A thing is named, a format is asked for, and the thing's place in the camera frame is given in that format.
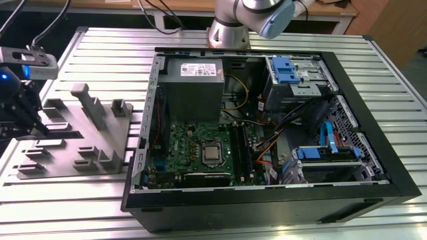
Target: cpu socket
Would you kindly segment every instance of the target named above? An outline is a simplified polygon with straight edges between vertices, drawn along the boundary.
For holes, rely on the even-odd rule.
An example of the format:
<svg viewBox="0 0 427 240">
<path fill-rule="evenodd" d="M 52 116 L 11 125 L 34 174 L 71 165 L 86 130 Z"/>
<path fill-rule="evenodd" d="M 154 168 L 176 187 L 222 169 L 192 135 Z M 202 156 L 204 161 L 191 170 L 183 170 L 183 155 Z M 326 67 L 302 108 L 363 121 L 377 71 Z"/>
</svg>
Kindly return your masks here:
<svg viewBox="0 0 427 240">
<path fill-rule="evenodd" d="M 206 140 L 202 142 L 202 162 L 215 168 L 223 164 L 223 145 L 218 140 Z"/>
</svg>

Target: slotted aluminum surface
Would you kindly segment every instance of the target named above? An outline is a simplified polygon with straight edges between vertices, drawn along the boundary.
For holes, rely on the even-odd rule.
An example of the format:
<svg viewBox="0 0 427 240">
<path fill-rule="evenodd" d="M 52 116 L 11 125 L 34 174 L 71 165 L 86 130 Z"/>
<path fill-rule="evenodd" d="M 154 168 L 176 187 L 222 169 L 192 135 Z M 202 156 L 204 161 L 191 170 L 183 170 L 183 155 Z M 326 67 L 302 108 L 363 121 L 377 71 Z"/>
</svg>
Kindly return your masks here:
<svg viewBox="0 0 427 240">
<path fill-rule="evenodd" d="M 154 48 L 206 47 L 206 36 L 206 31 L 162 35 L 154 30 L 118 28 L 90 28 L 76 33 L 60 61 L 59 80 L 47 83 L 43 99 L 62 98 L 68 104 L 76 103 L 68 91 L 78 82 L 86 82 L 90 94 L 106 103 L 126 99 L 136 110 L 127 142 L 127 147 L 135 148 Z M 14 141 L 0 160 L 0 236 L 16 240 L 361 239 L 362 236 L 422 239 L 427 236 L 427 114 L 411 86 L 398 77 L 399 72 L 389 68 L 385 56 L 361 36 L 283 34 L 266 40 L 251 34 L 250 39 L 254 49 L 335 52 L 423 195 L 346 223 L 156 235 L 120 211 L 126 169 L 115 175 L 19 180 L 14 154 L 30 143 Z"/>
</svg>

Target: circuit board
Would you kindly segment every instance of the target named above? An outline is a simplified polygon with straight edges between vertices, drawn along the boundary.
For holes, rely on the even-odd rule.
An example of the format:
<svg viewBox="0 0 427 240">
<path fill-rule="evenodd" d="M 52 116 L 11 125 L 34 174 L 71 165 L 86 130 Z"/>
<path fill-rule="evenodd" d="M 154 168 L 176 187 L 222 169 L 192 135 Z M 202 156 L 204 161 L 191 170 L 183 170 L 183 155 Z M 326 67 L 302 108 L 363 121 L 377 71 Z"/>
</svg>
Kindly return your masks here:
<svg viewBox="0 0 427 240">
<path fill-rule="evenodd" d="M 258 142 L 257 127 L 247 125 L 245 130 L 249 146 L 253 147 Z M 237 181 L 230 124 L 175 123 L 170 136 L 168 157 L 166 162 L 156 163 L 166 165 L 164 172 L 225 172 L 231 174 L 234 186 L 262 184 L 265 181 L 265 176 L 257 176 L 255 172 L 250 178 Z"/>
</svg>

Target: wooden wall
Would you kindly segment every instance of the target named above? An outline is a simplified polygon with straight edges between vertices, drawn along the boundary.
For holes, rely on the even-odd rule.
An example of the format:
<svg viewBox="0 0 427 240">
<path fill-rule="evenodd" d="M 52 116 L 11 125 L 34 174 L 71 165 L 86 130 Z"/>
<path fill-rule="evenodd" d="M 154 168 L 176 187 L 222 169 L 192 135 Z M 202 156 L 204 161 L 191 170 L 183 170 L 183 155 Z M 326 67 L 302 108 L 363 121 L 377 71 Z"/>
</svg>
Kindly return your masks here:
<svg viewBox="0 0 427 240">
<path fill-rule="evenodd" d="M 398 68 L 427 43 L 427 0 L 353 0 L 347 35 L 370 35 Z"/>
</svg>

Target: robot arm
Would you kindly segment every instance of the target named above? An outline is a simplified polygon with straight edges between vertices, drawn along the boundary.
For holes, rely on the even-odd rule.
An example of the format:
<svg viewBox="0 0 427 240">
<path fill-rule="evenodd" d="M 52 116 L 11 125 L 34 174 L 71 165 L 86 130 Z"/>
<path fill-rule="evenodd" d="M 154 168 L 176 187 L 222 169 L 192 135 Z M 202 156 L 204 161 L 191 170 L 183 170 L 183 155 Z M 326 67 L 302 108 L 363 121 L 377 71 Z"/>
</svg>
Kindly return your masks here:
<svg viewBox="0 0 427 240">
<path fill-rule="evenodd" d="M 0 47 L 0 140 L 36 133 L 48 135 L 38 114 L 43 108 L 38 80 L 56 79 L 58 74 L 52 55 Z"/>
<path fill-rule="evenodd" d="M 289 26 L 294 13 L 294 0 L 217 0 L 210 46 L 249 48 L 249 29 L 266 39 L 274 39 Z"/>
</svg>

